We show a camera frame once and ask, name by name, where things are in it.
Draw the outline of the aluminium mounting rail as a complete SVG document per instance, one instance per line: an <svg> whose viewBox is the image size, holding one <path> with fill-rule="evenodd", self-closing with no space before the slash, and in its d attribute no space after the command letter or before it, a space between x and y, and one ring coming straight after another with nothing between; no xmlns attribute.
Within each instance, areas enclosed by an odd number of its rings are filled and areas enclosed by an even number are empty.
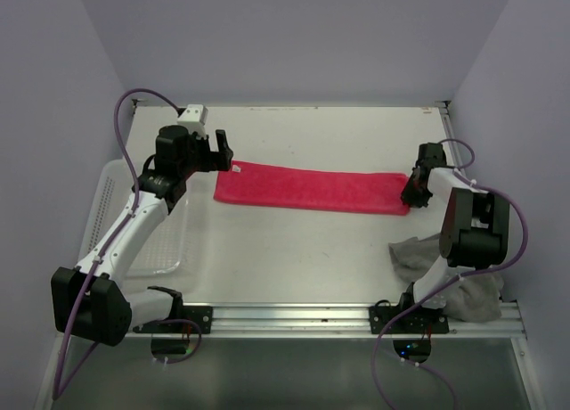
<svg viewBox="0 0 570 410"><path fill-rule="evenodd" d="M214 309L211 335L217 338L364 338L372 334L367 304L190 304ZM525 336L516 304L502 304L501 318L467 323L447 316L450 332L391 334L397 338L521 338Z"/></svg>

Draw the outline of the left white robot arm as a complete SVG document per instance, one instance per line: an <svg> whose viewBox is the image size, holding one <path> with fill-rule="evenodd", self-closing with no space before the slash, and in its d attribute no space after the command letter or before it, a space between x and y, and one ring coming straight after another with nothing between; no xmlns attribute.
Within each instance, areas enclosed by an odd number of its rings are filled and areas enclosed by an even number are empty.
<svg viewBox="0 0 570 410"><path fill-rule="evenodd" d="M52 276L55 326L65 337L116 346L141 325L156 323L165 332L183 326L181 292L150 286L126 295L121 285L152 233L186 194L188 179L230 170L233 151L226 133L218 129L215 137L212 150L207 137L184 126L159 130L155 152L136 174L121 216L74 267L60 267Z"/></svg>

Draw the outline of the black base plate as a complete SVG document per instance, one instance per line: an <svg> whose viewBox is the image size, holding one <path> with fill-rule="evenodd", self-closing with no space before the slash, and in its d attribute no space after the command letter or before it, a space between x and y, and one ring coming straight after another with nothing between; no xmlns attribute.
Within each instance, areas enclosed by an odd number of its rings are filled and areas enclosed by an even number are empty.
<svg viewBox="0 0 570 410"><path fill-rule="evenodd" d="M196 327L184 323L173 323L173 319L185 319L194 322L202 334L210 334L213 322L214 309L211 306L187 306L183 305L176 313L170 315L166 321L157 321L134 328L134 333L147 334L180 334L187 335L197 331Z"/></svg>
<svg viewBox="0 0 570 410"><path fill-rule="evenodd" d="M370 331L380 334L385 325L398 316L403 309L399 304L392 305L388 300L379 300L368 307ZM447 317L441 309L420 307L409 315L396 320L387 331L391 334L418 334L424 333L447 334L450 327Z"/></svg>

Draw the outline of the clear plastic basket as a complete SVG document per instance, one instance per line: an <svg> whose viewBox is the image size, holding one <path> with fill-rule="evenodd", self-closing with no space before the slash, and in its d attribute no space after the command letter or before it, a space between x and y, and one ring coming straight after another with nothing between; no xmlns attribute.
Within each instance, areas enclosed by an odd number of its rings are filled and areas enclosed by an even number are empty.
<svg viewBox="0 0 570 410"><path fill-rule="evenodd" d="M81 273L98 260L95 274L121 283L127 277L170 274L182 264L189 195L167 212L154 194L139 192L138 208L132 209L132 184L124 160L103 168L78 256Z"/></svg>

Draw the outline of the grey towel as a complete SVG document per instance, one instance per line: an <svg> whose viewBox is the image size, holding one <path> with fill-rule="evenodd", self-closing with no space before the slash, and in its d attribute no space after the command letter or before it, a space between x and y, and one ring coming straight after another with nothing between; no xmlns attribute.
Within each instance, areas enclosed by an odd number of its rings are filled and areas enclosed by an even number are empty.
<svg viewBox="0 0 570 410"><path fill-rule="evenodd" d="M395 275L406 284L418 281L439 257L440 234L420 239L413 236L402 242L388 244ZM501 318L500 274L467 278L450 291L444 314L467 323L487 323Z"/></svg>

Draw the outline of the pink towel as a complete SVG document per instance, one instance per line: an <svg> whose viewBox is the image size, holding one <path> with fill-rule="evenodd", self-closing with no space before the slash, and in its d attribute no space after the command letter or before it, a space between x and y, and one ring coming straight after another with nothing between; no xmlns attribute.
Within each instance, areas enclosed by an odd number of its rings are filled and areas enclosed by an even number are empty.
<svg viewBox="0 0 570 410"><path fill-rule="evenodd" d="M214 200L245 206L405 216L402 173L329 172L234 161Z"/></svg>

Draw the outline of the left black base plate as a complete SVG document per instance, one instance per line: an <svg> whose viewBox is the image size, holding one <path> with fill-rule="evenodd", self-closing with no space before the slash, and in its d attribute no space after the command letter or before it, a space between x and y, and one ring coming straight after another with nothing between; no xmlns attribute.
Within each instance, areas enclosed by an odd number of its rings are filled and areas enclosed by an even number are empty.
<svg viewBox="0 0 570 410"><path fill-rule="evenodd" d="M211 306L187 306L183 305L176 313L170 315L166 321L157 321L134 328L134 333L147 334L180 334L187 335L197 331L196 327L184 323L173 323L173 319L185 319L194 322L202 334L210 334L213 322L214 309Z"/></svg>

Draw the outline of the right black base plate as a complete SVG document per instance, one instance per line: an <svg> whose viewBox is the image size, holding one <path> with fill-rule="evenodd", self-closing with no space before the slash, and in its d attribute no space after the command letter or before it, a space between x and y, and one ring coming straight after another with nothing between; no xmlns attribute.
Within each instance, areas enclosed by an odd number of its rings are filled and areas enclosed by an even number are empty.
<svg viewBox="0 0 570 410"><path fill-rule="evenodd" d="M370 331L380 334L385 325L398 316L403 309L399 304L392 305L388 300L379 300L368 307ZM387 331L391 334L418 334L424 333L447 334L450 327L447 317L441 309L420 307L409 315L396 320Z"/></svg>

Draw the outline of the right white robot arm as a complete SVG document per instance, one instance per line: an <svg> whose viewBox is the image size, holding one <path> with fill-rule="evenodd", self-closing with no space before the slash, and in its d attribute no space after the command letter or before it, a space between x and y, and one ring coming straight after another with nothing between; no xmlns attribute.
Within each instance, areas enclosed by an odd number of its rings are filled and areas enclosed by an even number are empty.
<svg viewBox="0 0 570 410"><path fill-rule="evenodd" d="M425 208L432 197L446 203L438 241L439 256L401 295L396 320L407 332L428 322L428 311L444 308L451 290L466 274L501 264L509 244L509 202L494 191L476 188L447 163L441 143L419 146L401 200Z"/></svg>

